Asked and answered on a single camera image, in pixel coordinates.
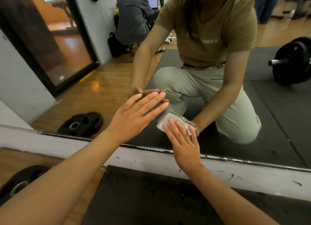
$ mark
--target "light green pants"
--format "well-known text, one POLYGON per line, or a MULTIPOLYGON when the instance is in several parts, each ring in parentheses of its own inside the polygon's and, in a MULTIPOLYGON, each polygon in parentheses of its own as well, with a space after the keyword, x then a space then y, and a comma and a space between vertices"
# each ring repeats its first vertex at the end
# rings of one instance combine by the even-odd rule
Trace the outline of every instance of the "light green pants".
MULTIPOLYGON (((164 67, 154 74, 151 81, 155 88, 167 90, 168 109, 183 115, 187 108, 183 97, 202 97, 207 105, 222 87, 223 74, 224 69, 218 67, 202 71, 164 67)), ((243 87, 236 101, 216 119, 216 126, 220 133, 240 144, 256 139, 261 123, 243 87)))

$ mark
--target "fingernail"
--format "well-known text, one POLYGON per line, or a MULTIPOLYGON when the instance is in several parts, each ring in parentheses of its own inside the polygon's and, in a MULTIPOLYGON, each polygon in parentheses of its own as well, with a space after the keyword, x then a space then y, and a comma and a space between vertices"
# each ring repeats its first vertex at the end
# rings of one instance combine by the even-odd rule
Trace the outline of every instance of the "fingernail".
POLYGON ((162 97, 162 98, 163 98, 165 95, 166 95, 165 92, 161 92, 161 93, 160 93, 160 97, 162 97))

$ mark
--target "orange wall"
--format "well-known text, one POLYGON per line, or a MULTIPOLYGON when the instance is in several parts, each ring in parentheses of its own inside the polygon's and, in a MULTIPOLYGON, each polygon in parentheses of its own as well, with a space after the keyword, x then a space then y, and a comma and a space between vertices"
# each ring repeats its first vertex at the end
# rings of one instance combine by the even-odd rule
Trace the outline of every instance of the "orange wall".
POLYGON ((54 8, 50 2, 44 0, 33 0, 42 18, 47 24, 70 22, 70 18, 61 8, 54 8))

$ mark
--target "glass door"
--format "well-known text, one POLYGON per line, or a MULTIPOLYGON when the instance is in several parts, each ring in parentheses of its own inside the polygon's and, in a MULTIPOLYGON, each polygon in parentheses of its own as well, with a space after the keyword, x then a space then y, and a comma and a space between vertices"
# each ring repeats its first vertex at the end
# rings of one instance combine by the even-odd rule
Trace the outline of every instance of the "glass door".
POLYGON ((1 29, 54 96, 98 66, 74 0, 0 2, 1 29))

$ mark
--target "black door frame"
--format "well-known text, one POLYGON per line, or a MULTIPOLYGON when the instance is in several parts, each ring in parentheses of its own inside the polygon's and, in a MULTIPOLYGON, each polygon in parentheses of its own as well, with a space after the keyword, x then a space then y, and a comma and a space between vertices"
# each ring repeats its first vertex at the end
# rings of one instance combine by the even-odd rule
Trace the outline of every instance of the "black door frame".
POLYGON ((18 51, 18 53, 22 56, 22 58, 26 61, 32 71, 37 75, 40 81, 44 84, 46 89, 52 94, 53 97, 56 97, 60 93, 64 92, 68 89, 72 84, 79 81, 85 75, 90 73, 92 70, 96 69, 99 66, 99 61, 95 52, 95 49, 92 45, 92 41, 87 33, 86 27, 84 25, 82 16, 80 14, 79 8, 76 4, 76 0, 66 0, 68 7, 72 13, 73 19, 76 23, 76 26, 79 30, 80 36, 84 42, 86 50, 91 58, 92 63, 84 67, 79 72, 72 75, 66 81, 64 81, 59 86, 55 86, 47 74, 44 72, 40 64, 37 62, 33 54, 29 51, 24 41, 20 38, 20 36, 15 32, 15 30, 11 27, 7 18, 0 11, 0 28, 6 37, 10 40, 12 45, 18 51))

